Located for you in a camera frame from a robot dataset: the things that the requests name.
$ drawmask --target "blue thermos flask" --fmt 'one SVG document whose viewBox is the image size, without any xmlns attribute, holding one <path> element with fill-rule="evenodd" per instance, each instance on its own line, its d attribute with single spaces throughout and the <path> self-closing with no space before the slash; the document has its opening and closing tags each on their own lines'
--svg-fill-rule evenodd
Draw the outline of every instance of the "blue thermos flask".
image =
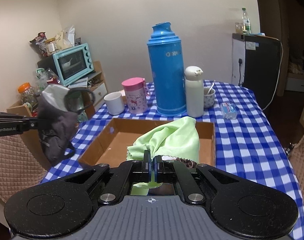
<svg viewBox="0 0 304 240">
<path fill-rule="evenodd" d="M 171 23 L 159 23 L 147 43 L 157 111 L 175 116 L 186 111 L 184 66 L 181 40 L 171 30 Z"/>
</svg>

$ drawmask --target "white cable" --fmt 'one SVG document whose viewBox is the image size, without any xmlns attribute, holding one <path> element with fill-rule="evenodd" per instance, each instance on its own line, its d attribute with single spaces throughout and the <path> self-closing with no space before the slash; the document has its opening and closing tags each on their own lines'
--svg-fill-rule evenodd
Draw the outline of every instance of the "white cable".
<svg viewBox="0 0 304 240">
<path fill-rule="evenodd" d="M 281 42 L 281 41 L 280 41 L 280 44 L 281 44 L 282 54 L 281 54 L 281 60 L 280 60 L 280 65 L 279 65 L 279 73 L 278 73 L 277 83 L 276 83 L 276 85 L 275 85 L 275 90 L 274 90 L 273 96 L 272 96 L 272 98 L 271 98 L 271 101 L 268 103 L 268 105 L 267 105 L 264 109 L 262 109 L 262 111 L 264 111 L 265 109 L 267 109 L 268 106 L 272 103 L 273 98 L 274 98 L 274 95 L 275 95 L 275 93 L 276 93 L 276 91 L 277 91 L 277 86 L 278 86 L 279 76 L 280 76 L 280 69 L 281 69 L 281 64 L 282 64 L 282 59 L 283 59 L 283 46 L 282 46 L 282 42 Z"/>
</svg>

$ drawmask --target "white thermos bottle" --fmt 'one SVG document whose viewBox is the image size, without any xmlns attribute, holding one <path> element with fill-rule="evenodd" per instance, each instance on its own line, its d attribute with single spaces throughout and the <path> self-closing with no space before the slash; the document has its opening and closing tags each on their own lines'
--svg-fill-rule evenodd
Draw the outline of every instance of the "white thermos bottle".
<svg viewBox="0 0 304 240">
<path fill-rule="evenodd" d="M 185 69 L 185 94 L 187 98 L 188 116 L 197 118 L 204 112 L 203 71 L 197 66 Z"/>
</svg>

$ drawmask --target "table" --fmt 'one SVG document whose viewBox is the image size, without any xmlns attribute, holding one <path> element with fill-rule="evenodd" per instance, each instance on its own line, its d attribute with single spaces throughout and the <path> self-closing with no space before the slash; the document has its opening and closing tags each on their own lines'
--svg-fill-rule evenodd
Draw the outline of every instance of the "table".
<svg viewBox="0 0 304 240">
<path fill-rule="evenodd" d="M 210 81 L 204 82 L 205 86 L 210 84 Z M 133 115 L 126 108 L 125 112 L 114 117 L 176 120 L 184 116 L 164 117 L 158 114 L 154 85 L 152 83 L 147 85 L 151 90 L 151 97 L 148 98 L 149 111 Z M 217 82 L 214 89 L 216 91 L 214 107 L 206 110 L 204 115 L 196 120 L 215 123 L 216 167 L 278 189 L 292 197 L 299 208 L 299 218 L 291 236 L 295 240 L 304 240 L 304 206 L 297 178 L 253 92 L 222 82 Z M 233 102 L 237 107 L 236 120 L 226 120 L 221 114 L 219 104 L 227 101 Z M 91 120 L 80 124 L 80 129 L 72 140 L 77 149 L 76 154 L 51 168 L 42 183 L 82 170 L 77 158 L 112 118 L 104 104 Z"/>
</svg>

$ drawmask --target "white mug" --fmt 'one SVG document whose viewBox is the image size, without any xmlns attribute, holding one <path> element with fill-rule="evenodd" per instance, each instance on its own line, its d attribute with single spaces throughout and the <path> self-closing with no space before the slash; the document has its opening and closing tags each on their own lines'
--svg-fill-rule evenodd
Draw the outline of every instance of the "white mug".
<svg viewBox="0 0 304 240">
<path fill-rule="evenodd" d="M 104 97 L 104 100 L 107 106 L 107 111 L 111 115 L 118 115 L 125 109 L 121 92 L 109 93 Z"/>
</svg>

